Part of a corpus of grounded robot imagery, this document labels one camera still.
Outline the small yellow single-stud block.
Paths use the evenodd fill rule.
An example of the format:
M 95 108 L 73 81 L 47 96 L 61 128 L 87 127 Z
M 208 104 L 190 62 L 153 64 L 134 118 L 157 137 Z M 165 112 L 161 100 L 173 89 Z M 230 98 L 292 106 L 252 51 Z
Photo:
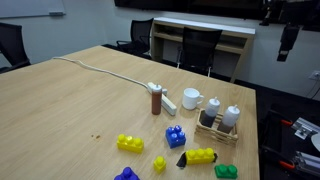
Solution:
M 166 161 L 163 156 L 157 156 L 153 162 L 154 170 L 157 173 L 162 173 L 166 168 Z

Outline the wall power socket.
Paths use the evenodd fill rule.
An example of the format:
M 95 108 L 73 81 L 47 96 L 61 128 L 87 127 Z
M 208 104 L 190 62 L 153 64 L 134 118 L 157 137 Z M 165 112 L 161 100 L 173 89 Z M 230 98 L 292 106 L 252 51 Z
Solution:
M 309 76 L 310 80 L 318 80 L 320 78 L 320 71 L 314 70 Z

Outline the brown sauce bottle right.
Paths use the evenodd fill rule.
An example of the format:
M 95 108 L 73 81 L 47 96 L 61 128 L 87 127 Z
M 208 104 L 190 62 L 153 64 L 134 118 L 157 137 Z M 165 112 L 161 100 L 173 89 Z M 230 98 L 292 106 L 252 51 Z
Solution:
M 222 117 L 222 120 L 217 128 L 218 131 L 229 134 L 236 124 L 240 116 L 240 110 L 237 105 L 229 106 Z

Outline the yellow long block near centre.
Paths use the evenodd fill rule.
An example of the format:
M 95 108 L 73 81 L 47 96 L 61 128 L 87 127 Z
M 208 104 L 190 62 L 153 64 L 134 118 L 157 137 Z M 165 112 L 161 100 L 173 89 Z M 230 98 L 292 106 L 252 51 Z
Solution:
M 141 138 L 120 134 L 117 137 L 117 147 L 122 150 L 141 153 L 144 149 L 144 141 Z

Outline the white power strip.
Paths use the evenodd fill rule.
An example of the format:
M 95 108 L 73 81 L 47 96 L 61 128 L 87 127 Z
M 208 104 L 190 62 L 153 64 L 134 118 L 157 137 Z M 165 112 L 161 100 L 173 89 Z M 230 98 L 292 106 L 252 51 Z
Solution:
M 147 83 L 147 89 L 149 93 L 152 93 L 152 88 L 154 86 L 155 84 L 153 82 Z M 165 95 L 162 95 L 161 105 L 171 116 L 176 115 L 177 107 Z

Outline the whiteboard eraser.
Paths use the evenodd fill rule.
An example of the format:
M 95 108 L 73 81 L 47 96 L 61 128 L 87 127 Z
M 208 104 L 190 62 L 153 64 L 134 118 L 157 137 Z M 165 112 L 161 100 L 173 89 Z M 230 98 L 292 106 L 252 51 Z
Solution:
M 49 15 L 50 15 L 50 16 L 63 16 L 64 13 L 63 13 L 63 12 L 53 11 L 53 12 L 49 12 Z

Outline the wooden slat crate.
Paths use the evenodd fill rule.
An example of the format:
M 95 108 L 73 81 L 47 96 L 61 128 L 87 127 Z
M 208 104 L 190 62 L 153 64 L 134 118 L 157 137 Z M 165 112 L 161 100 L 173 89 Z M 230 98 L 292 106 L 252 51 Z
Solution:
M 238 135 L 237 135 L 237 125 L 234 125 L 233 129 L 230 131 L 229 134 L 218 131 L 217 128 L 220 125 L 220 122 L 222 121 L 223 115 L 221 113 L 218 113 L 213 125 L 211 127 L 207 127 L 201 124 L 200 120 L 204 117 L 205 110 L 201 109 L 199 111 L 198 120 L 195 128 L 195 132 L 199 135 L 206 136 L 208 138 L 211 138 L 215 141 L 221 142 L 226 145 L 235 146 L 238 141 Z

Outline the dark sauce bottle left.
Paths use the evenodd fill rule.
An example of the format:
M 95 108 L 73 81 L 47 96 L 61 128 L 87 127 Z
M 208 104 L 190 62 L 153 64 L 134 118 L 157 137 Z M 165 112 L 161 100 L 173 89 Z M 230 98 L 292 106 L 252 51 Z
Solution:
M 218 114 L 219 108 L 220 108 L 220 101 L 218 100 L 218 98 L 215 97 L 210 99 L 206 105 L 205 114 L 201 119 L 201 124 L 211 128 Z

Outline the black office chair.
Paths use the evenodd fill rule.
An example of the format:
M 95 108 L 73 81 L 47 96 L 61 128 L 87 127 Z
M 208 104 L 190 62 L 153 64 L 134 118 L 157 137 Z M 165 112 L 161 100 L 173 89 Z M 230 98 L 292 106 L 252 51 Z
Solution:
M 117 48 L 132 55 L 144 55 L 150 50 L 150 32 L 153 19 L 133 20 L 130 28 L 130 41 L 117 41 Z
M 185 27 L 182 46 L 178 48 L 177 67 L 206 72 L 210 76 L 221 34 L 221 30 L 205 31 Z
M 21 25 L 0 23 L 0 51 L 11 64 L 10 67 L 1 67 L 0 73 L 30 65 L 23 45 Z

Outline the blue square toy block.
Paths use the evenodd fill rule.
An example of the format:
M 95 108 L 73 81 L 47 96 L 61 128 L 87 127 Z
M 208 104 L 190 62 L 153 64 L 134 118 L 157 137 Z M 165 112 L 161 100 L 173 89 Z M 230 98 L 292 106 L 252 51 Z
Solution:
M 180 125 L 168 127 L 165 136 L 170 148 L 176 148 L 186 143 L 186 136 Z

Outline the black office chair back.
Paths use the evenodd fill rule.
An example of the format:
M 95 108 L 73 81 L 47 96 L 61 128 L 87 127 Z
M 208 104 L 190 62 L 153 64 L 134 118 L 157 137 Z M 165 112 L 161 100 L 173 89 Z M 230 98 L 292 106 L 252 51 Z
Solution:
M 130 28 L 130 41 L 117 41 L 117 48 L 132 55 L 144 55 L 150 50 L 150 32 L 153 19 L 133 20 Z

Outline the blue block at table edge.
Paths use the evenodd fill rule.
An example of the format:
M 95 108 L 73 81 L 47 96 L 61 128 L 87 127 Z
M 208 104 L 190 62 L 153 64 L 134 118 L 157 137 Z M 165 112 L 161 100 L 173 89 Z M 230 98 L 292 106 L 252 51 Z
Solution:
M 114 177 L 114 180 L 140 180 L 140 178 L 130 167 L 125 167 L 119 175 Z

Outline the green two-stud block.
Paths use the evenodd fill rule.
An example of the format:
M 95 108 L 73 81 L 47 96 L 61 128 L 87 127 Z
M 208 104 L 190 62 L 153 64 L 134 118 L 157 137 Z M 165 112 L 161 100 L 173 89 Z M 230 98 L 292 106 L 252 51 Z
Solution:
M 238 177 L 237 167 L 234 165 L 216 165 L 215 173 L 217 178 L 236 179 Z

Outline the black wall screen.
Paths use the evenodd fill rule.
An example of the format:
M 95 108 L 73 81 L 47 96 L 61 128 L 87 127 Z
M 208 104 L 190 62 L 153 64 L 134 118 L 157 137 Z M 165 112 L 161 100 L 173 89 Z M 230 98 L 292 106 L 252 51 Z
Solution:
M 114 0 L 116 7 L 260 20 L 320 31 L 320 0 Z

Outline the black cart with clamps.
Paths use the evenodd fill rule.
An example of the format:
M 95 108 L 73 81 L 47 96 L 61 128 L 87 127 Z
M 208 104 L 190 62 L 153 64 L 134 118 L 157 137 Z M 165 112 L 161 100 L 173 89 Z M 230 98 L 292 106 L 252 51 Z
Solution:
M 297 151 L 319 156 L 310 137 L 303 140 L 295 135 L 292 126 L 298 118 L 318 125 L 320 109 L 318 106 L 274 103 L 258 123 L 261 180 L 320 180 L 317 176 L 299 171 L 294 161 Z

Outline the yellow long block on black cloth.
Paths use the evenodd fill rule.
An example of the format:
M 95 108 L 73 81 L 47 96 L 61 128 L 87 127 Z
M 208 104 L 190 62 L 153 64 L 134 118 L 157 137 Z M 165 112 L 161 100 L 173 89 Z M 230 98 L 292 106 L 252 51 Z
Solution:
M 215 160 L 212 148 L 190 149 L 185 153 L 185 156 L 188 165 L 211 163 Z

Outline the whiteboard on wall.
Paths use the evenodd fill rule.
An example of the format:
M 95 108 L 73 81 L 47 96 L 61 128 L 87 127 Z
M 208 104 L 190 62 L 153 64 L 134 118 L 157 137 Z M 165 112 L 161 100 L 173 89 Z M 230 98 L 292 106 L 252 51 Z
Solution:
M 50 16 L 53 11 L 66 14 L 63 0 L 0 0 L 0 18 Z

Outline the black office chair left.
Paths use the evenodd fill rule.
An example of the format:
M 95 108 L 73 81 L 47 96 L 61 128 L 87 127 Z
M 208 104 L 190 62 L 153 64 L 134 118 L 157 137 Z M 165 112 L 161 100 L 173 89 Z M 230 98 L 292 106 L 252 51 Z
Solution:
M 0 23 L 0 51 L 11 64 L 10 67 L 1 67 L 0 73 L 30 65 L 23 45 L 21 25 Z

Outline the black office chair middle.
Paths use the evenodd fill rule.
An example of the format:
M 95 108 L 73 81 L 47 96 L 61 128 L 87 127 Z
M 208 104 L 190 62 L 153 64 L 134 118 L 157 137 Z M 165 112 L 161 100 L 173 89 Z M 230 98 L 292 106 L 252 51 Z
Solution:
M 185 27 L 182 46 L 178 48 L 177 67 L 206 72 L 210 76 L 221 34 L 221 30 L 205 31 Z

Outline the black cloth scrap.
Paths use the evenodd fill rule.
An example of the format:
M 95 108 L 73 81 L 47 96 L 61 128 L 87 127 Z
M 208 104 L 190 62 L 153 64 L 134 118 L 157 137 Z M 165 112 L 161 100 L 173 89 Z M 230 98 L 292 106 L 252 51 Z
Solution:
M 216 159 L 218 158 L 218 155 L 216 153 L 214 153 L 214 157 L 215 157 L 215 160 L 213 160 L 212 162 L 215 163 L 216 162 Z M 178 160 L 178 162 L 176 163 L 176 166 L 178 166 L 179 168 L 183 169 L 186 167 L 186 155 L 185 153 L 183 153 L 180 157 L 180 159 Z

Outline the white ceramic mug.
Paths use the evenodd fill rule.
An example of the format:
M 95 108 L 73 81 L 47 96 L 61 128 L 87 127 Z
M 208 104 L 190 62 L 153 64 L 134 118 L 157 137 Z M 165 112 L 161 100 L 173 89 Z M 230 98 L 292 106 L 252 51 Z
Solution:
M 203 102 L 204 96 L 194 88 L 186 88 L 183 92 L 182 106 L 187 110 L 195 109 Z

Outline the wooden sideboard white top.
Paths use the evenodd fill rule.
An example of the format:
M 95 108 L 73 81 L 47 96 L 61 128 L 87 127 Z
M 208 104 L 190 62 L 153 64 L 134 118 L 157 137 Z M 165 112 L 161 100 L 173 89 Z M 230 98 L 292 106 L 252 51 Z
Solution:
M 233 83 L 254 36 L 255 30 L 252 28 L 157 17 L 152 24 L 151 56 L 154 61 L 162 61 L 164 42 L 176 42 L 180 46 L 175 59 L 176 67 L 205 71 L 210 76 L 215 53 L 231 53 L 238 56 L 230 77 Z

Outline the brown sauce squeeze bottle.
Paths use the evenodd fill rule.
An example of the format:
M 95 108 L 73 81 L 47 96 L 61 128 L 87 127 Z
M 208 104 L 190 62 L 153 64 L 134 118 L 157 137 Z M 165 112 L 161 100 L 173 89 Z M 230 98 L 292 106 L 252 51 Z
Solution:
M 154 85 L 152 87 L 152 114 L 159 115 L 161 113 L 162 87 Z

